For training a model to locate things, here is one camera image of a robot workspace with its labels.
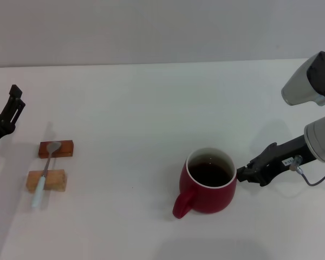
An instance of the coffee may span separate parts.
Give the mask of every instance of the coffee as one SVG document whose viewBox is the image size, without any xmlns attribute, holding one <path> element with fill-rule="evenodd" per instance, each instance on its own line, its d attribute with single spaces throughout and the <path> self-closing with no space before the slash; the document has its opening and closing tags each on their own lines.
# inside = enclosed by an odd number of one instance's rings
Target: coffee
<svg viewBox="0 0 325 260">
<path fill-rule="evenodd" d="M 232 176 L 224 169 L 222 159 L 214 155 L 201 155 L 188 164 L 195 181 L 209 187 L 220 187 L 230 182 Z"/>
</svg>

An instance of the spoon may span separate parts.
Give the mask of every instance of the spoon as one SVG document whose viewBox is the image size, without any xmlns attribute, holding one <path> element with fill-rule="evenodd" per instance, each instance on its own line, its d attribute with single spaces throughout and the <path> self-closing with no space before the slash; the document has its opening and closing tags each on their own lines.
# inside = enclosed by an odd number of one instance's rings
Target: spoon
<svg viewBox="0 0 325 260">
<path fill-rule="evenodd" d="M 43 188 L 44 188 L 44 183 L 46 182 L 46 177 L 47 177 L 47 172 L 48 172 L 48 166 L 50 162 L 50 158 L 52 157 L 52 154 L 56 151 L 58 151 L 61 147 L 61 142 L 51 142 L 47 145 L 47 152 L 49 153 L 47 163 L 45 164 L 43 174 L 38 180 L 38 184 L 35 190 L 34 197 L 32 199 L 31 207 L 38 207 L 39 204 L 42 201 L 43 197 Z"/>
</svg>

